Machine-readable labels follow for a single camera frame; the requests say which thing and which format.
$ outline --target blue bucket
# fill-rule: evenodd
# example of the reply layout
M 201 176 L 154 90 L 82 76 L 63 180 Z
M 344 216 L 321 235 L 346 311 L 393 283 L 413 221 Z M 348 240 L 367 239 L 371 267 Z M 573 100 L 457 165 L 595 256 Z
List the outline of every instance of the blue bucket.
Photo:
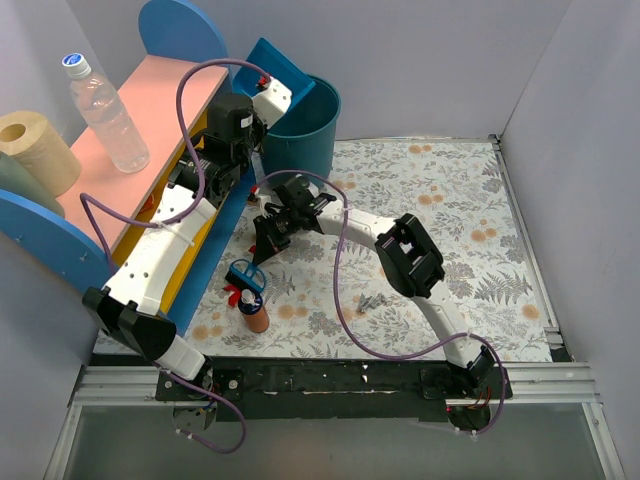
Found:
M 310 77 L 315 86 L 262 141 L 262 166 L 266 174 L 297 169 L 327 178 L 331 172 L 340 94 L 329 82 Z M 317 185 L 322 183 L 311 180 Z

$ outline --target white wall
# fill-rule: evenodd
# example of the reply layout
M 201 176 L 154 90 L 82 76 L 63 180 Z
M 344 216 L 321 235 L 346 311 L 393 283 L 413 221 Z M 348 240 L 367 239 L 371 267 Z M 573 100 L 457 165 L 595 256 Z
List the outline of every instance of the white wall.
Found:
M 84 123 L 61 60 L 100 68 L 64 0 L 0 0 L 0 115 L 45 114 L 67 141 Z M 0 234 L 0 476 L 42 478 L 95 326 L 80 296 Z
M 69 94 L 62 57 L 81 51 L 101 70 L 64 0 L 0 0 L 0 115 L 45 114 L 67 142 L 85 128 Z
M 565 340 L 640 478 L 640 2 L 574 0 L 504 135 Z
M 107 75 L 144 55 L 146 0 L 67 0 Z M 501 133 L 570 0 L 195 0 L 232 56 L 260 36 L 343 99 L 339 138 Z

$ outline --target floral mat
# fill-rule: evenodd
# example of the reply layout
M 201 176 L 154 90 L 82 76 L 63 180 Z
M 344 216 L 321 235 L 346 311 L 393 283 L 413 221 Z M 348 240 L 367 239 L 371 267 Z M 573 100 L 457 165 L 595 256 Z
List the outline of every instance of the floral mat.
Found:
M 337 142 L 331 180 L 355 208 L 399 218 L 416 215 L 444 255 L 454 300 L 472 331 L 507 361 L 551 361 L 541 309 L 521 239 L 489 143 Z M 337 238 L 299 233 L 260 267 L 268 277 L 262 334 L 251 333 L 223 291 L 229 264 L 251 258 L 253 217 L 247 206 L 185 335 L 207 355 L 369 358 L 342 331 L 331 276 Z M 342 307 L 351 329 L 379 352 L 403 354 L 437 341 L 418 308 L 388 284 L 374 252 L 348 242 L 340 267 Z M 387 303 L 358 313 L 360 295 Z M 100 336 L 96 353 L 122 352 Z M 442 351 L 425 358 L 444 359 Z

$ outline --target bottle cap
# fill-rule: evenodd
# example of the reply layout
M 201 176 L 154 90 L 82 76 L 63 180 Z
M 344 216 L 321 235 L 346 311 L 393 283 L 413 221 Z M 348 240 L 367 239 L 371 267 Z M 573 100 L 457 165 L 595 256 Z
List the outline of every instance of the bottle cap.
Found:
M 62 66 L 67 75 L 74 80 L 88 77 L 91 74 L 91 66 L 81 53 L 72 53 L 62 59 Z
M 254 293 L 251 290 L 244 289 L 242 291 L 242 302 L 243 303 L 248 303 L 249 305 L 255 305 L 256 304 L 256 296 L 254 295 Z

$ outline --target toilet paper roll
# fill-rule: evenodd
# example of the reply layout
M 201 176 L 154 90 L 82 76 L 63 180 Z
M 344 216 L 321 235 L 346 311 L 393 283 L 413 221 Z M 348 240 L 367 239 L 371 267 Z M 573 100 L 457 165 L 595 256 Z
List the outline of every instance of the toilet paper roll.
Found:
M 36 112 L 0 117 L 0 152 L 20 162 L 54 197 L 69 190 L 82 170 L 47 118 Z

